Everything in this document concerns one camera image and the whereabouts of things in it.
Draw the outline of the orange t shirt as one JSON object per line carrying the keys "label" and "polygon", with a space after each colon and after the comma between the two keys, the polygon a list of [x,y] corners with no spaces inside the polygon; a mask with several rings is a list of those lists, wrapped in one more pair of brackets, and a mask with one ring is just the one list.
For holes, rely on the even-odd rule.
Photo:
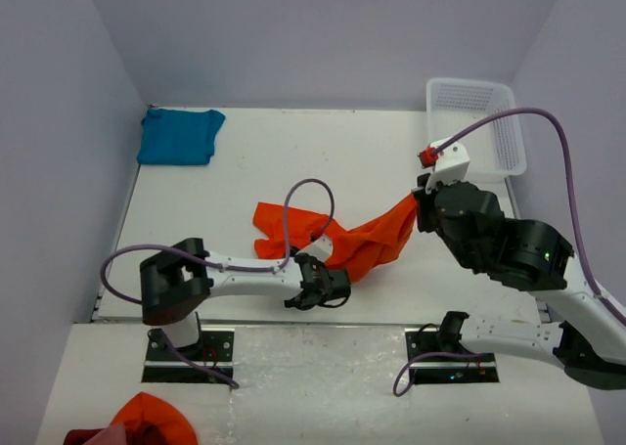
{"label": "orange t shirt", "polygon": [[[324,234],[333,241],[334,249],[327,265],[331,269],[346,270],[350,281],[357,283],[372,269],[395,261],[410,240],[417,211],[417,202],[409,195],[386,213],[350,230],[334,219],[329,221]],[[291,246],[304,248],[326,222],[328,218],[324,214],[291,207],[288,210]],[[265,235],[254,242],[256,255],[261,259],[283,257],[283,208],[278,204],[260,202],[252,223]]]}

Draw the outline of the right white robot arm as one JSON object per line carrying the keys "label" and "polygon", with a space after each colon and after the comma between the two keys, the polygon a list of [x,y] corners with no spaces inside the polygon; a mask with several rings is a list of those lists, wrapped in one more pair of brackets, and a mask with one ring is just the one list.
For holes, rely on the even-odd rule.
{"label": "right white robot arm", "polygon": [[624,309],[592,290],[581,258],[554,227],[509,218],[497,196],[469,182],[429,190],[423,174],[413,197],[417,226],[435,234],[459,265],[527,293],[558,315],[549,323],[492,321],[463,311],[445,314],[436,347],[446,359],[503,353],[537,360],[597,390],[625,387]]}

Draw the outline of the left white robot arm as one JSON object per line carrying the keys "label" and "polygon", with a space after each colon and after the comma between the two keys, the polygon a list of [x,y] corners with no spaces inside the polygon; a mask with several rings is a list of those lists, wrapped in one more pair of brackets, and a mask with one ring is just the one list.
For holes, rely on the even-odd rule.
{"label": "left white robot arm", "polygon": [[206,300],[266,296],[288,309],[338,308],[351,296],[347,271],[327,260],[333,243],[321,237],[286,259],[240,259],[210,252],[203,239],[154,245],[157,254],[140,264],[143,324],[166,328],[189,318]]}

